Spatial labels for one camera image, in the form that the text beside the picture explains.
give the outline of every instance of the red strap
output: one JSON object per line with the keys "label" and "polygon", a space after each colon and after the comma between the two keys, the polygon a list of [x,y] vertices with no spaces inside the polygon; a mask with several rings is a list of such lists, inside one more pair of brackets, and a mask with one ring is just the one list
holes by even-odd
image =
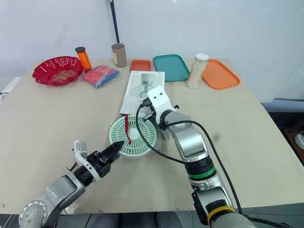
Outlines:
{"label": "red strap", "polygon": [[129,144],[131,144],[131,139],[128,135],[128,130],[129,130],[129,116],[126,114],[124,116],[124,128],[125,128],[125,134],[127,135],[128,137],[128,140],[129,140]]}

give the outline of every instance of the teal tray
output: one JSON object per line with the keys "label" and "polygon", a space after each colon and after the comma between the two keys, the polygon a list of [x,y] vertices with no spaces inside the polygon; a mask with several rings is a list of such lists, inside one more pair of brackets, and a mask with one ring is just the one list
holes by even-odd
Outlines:
{"label": "teal tray", "polygon": [[156,56],[153,58],[156,71],[165,72],[165,82],[185,81],[189,70],[179,55]]}

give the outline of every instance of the green fan grill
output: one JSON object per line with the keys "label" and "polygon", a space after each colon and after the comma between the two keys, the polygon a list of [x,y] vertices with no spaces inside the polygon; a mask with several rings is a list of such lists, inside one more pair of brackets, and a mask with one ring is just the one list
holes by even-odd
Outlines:
{"label": "green fan grill", "polygon": [[[156,143],[156,130],[151,121],[144,121],[143,118],[138,117],[138,125],[144,138],[148,141],[151,146]],[[131,139],[131,144],[125,133],[125,117],[121,117],[116,120],[110,129],[109,139],[110,143],[115,143],[118,141],[124,141],[123,147],[119,151],[119,154],[126,158],[139,158],[148,154],[151,149],[143,141],[136,129],[135,115],[130,115],[128,118],[128,135]]]}

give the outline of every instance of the red bowl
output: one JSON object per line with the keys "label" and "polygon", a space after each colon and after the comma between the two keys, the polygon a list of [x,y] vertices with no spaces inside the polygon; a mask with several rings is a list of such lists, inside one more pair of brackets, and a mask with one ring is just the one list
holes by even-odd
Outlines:
{"label": "red bowl", "polygon": [[61,56],[41,63],[35,68],[33,78],[41,84],[62,86],[77,80],[83,71],[78,58]]}

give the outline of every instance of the orange tray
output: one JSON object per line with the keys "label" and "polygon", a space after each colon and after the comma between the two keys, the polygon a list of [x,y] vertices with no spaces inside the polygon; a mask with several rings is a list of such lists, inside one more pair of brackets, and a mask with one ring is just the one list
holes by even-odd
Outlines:
{"label": "orange tray", "polygon": [[130,71],[132,70],[151,71],[151,61],[134,59],[130,64]]}
{"label": "orange tray", "polygon": [[227,89],[239,84],[239,78],[221,62],[210,59],[202,74],[202,79],[213,89]]}

